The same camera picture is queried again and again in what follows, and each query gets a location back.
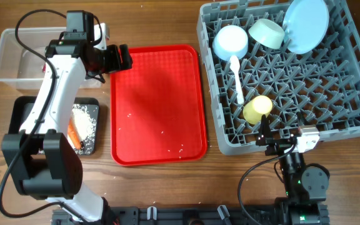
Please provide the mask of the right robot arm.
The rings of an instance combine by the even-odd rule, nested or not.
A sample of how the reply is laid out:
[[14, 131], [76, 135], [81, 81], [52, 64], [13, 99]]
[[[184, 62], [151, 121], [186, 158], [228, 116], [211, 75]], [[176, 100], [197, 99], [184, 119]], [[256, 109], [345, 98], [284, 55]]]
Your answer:
[[297, 113], [298, 133], [276, 139], [263, 115], [256, 140], [265, 146], [265, 155], [277, 156], [282, 173], [286, 197], [278, 197], [274, 203], [276, 224], [329, 224], [328, 207], [323, 204], [329, 187], [329, 171], [322, 165], [306, 164], [303, 154], [315, 148], [319, 131]]

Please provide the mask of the light blue plate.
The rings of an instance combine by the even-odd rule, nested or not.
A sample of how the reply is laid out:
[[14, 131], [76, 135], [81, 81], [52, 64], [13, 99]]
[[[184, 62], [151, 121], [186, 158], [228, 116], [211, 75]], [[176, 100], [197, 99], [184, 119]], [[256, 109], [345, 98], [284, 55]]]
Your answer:
[[295, 0], [283, 19], [284, 42], [296, 54], [313, 50], [324, 38], [329, 26], [329, 9], [324, 0]]

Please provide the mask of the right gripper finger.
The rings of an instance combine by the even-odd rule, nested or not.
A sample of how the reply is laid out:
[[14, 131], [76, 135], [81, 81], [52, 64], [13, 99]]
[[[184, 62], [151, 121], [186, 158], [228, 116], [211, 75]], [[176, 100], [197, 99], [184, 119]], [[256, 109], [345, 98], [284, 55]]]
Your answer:
[[299, 127], [308, 125], [308, 122], [306, 121], [306, 119], [303, 116], [302, 112], [298, 111], [296, 113], [296, 116], [297, 116], [297, 123], [298, 123]]
[[269, 126], [269, 120], [265, 114], [261, 117], [258, 138], [256, 139], [257, 146], [273, 145], [273, 135]]

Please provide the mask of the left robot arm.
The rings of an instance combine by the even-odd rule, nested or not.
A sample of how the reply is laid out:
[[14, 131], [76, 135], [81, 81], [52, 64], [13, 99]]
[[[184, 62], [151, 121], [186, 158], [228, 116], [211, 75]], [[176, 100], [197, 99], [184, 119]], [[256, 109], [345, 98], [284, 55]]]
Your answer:
[[68, 11], [66, 30], [53, 39], [40, 58], [46, 65], [41, 88], [17, 132], [7, 133], [1, 150], [17, 192], [59, 206], [81, 224], [118, 224], [104, 197], [83, 183], [83, 165], [68, 142], [68, 126], [76, 94], [86, 79], [132, 68], [125, 44], [105, 45], [99, 19], [91, 12]]

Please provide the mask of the light blue bowl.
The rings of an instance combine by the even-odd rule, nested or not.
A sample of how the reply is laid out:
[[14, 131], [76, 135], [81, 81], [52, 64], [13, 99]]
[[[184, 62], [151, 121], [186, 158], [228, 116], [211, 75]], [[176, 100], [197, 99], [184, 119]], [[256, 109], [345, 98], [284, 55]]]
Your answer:
[[212, 49], [219, 59], [229, 61], [231, 56], [242, 59], [248, 51], [247, 32], [235, 25], [222, 27], [214, 38]]

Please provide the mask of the white plastic spoon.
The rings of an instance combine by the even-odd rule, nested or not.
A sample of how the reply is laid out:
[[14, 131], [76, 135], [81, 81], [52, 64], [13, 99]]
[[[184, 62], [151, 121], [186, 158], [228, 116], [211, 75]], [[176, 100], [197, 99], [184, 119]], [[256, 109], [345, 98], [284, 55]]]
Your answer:
[[243, 90], [239, 77], [240, 63], [239, 59], [236, 55], [233, 55], [229, 59], [230, 69], [234, 73], [235, 83], [236, 83], [236, 93], [237, 93], [237, 103], [243, 105], [244, 104], [244, 96]]

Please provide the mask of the yellow plastic cup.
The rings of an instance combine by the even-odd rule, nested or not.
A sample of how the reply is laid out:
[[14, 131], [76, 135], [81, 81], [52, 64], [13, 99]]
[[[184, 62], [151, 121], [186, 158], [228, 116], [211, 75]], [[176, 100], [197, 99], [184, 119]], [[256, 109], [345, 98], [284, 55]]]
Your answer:
[[254, 99], [249, 101], [243, 109], [244, 119], [249, 124], [257, 124], [262, 115], [268, 117], [273, 108], [273, 103], [267, 96], [256, 96]]

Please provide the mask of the pale green bowl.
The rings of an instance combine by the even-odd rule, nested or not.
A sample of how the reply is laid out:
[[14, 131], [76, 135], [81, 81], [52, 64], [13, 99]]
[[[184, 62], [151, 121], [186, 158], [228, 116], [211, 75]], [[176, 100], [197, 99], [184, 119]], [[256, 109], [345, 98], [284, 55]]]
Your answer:
[[255, 41], [271, 49], [279, 49], [285, 36], [282, 27], [268, 19], [258, 19], [248, 32]]

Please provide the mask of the white rice pile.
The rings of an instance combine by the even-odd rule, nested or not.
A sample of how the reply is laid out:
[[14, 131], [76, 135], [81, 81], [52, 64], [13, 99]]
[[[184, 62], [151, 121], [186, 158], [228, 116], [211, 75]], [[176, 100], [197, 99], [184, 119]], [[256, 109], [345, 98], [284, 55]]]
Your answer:
[[96, 139], [96, 116], [98, 108], [94, 105], [74, 104], [71, 119], [81, 141], [81, 149], [76, 149], [68, 136], [68, 141], [77, 155], [91, 155]]

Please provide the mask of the orange carrot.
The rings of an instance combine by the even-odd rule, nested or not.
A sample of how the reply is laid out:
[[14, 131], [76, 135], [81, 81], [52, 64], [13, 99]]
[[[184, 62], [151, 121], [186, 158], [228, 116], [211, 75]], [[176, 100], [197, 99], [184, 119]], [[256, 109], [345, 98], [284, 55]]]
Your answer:
[[69, 120], [69, 124], [67, 127], [67, 135], [69, 136], [70, 140], [72, 141], [74, 147], [76, 149], [81, 149], [81, 147], [82, 147], [81, 141], [80, 141], [78, 133], [74, 127], [72, 119]]

